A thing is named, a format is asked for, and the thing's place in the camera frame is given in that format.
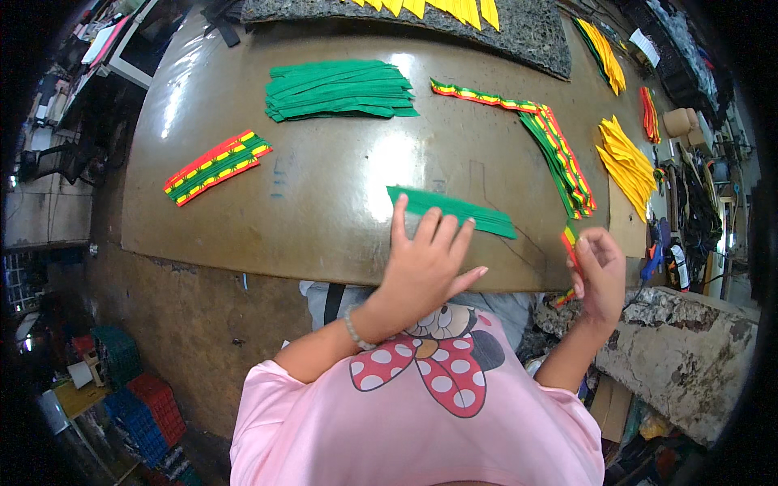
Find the stack of green fabric strips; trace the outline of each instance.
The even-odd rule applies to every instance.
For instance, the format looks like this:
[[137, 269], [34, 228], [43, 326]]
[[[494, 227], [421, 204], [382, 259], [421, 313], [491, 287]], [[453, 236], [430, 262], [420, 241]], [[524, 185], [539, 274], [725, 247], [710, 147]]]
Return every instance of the stack of green fabric strips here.
[[265, 113], [275, 121], [374, 116], [418, 117], [411, 83], [378, 60], [311, 62], [270, 70]]

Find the red plastic crate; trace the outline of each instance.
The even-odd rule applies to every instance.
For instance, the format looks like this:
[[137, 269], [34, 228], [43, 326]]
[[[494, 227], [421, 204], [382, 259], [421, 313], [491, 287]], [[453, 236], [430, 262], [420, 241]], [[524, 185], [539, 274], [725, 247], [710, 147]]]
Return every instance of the red plastic crate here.
[[173, 398], [173, 391], [167, 383], [148, 373], [141, 373], [127, 383], [127, 388], [149, 408], [167, 445], [172, 446], [178, 442], [186, 432], [187, 426], [181, 418], [176, 400]]
[[86, 336], [72, 337], [70, 342], [73, 344], [73, 348], [75, 348], [75, 353], [81, 359], [84, 359], [84, 353], [95, 348], [92, 336], [88, 334]]

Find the black strap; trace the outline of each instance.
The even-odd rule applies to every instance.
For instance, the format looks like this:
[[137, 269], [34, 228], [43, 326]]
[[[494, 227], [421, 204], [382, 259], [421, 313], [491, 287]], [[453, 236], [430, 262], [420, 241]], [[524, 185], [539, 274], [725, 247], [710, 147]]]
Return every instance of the black strap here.
[[343, 300], [343, 291], [345, 285], [330, 284], [327, 290], [327, 303], [324, 304], [324, 325], [326, 326], [335, 319], [338, 319], [340, 303]]

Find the floor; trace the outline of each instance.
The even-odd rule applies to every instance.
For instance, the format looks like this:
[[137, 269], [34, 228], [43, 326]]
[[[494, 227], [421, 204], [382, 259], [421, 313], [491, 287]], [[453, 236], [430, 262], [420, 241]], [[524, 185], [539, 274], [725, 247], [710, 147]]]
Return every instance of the floor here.
[[86, 263], [86, 297], [97, 323], [124, 328], [144, 369], [171, 385], [193, 431], [187, 440], [217, 451], [208, 460], [218, 483], [229, 473], [226, 451], [247, 371], [305, 334], [311, 316], [298, 281], [249, 274], [246, 290], [241, 273], [122, 250], [124, 179], [122, 168], [95, 193], [98, 254]]

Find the blue plastic crate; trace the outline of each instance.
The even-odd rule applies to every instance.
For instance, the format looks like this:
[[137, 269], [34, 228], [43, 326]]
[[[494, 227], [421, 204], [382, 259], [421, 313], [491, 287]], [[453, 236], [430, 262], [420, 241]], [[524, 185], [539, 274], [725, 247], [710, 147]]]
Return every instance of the blue plastic crate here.
[[106, 397], [104, 403], [111, 420], [129, 434], [146, 465], [156, 466], [168, 445], [149, 408], [126, 388]]

